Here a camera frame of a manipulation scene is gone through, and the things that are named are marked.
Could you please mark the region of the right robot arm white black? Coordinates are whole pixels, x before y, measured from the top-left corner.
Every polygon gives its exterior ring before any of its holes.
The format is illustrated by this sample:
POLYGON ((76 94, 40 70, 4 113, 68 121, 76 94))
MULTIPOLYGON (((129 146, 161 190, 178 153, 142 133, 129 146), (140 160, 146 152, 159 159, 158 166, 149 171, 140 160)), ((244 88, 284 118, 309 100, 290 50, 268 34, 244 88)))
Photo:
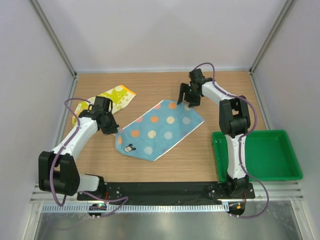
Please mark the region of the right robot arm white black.
POLYGON ((189 78, 188 84, 180 84, 177 104, 185 101, 190 107, 197 107, 202 97, 217 104, 219 128, 225 135, 228 150, 225 192, 231 198, 239 198, 249 186, 249 176, 244 171, 246 134, 251 126, 248 102, 244 96, 224 90, 213 78, 206 78, 199 68, 190 71, 189 78))

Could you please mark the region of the blue polka dot towel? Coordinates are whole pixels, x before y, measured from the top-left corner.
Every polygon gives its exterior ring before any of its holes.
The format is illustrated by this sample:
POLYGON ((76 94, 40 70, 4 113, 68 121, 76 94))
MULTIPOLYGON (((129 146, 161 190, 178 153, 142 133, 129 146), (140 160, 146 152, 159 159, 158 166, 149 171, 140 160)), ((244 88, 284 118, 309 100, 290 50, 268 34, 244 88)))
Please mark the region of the blue polka dot towel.
POLYGON ((115 135, 116 150, 154 162, 196 130, 204 119, 185 103, 162 100, 115 135))

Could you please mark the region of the yellow green printed towel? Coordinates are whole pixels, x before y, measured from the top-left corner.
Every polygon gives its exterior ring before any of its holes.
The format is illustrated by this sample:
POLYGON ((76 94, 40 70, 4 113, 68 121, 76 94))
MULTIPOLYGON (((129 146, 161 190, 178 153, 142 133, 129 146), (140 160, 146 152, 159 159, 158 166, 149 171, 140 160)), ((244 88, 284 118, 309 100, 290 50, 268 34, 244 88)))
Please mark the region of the yellow green printed towel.
MULTIPOLYGON (((124 109, 136 96, 136 94, 125 87, 124 85, 118 85, 110 90, 102 92, 98 95, 99 97, 106 97, 112 100, 112 114, 124 109)), ((95 96, 88 98, 86 101, 81 101, 78 103, 77 107, 75 108, 75 114, 77 116, 83 110, 87 110, 89 104, 93 104, 95 101, 95 96)))

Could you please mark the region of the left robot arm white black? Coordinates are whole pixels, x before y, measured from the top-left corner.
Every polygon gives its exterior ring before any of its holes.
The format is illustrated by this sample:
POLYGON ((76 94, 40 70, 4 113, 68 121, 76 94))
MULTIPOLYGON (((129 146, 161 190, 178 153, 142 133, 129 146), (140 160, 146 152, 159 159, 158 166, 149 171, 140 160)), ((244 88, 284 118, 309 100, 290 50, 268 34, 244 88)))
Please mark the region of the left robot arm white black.
POLYGON ((43 151, 38 157, 38 186, 44 192, 73 196, 88 192, 95 200, 106 194, 101 176, 79 174, 76 160, 89 139, 100 131, 104 135, 118 132, 119 125, 112 114, 113 101, 104 96, 96 96, 93 104, 81 113, 75 114, 76 124, 68 135, 51 151, 43 151))

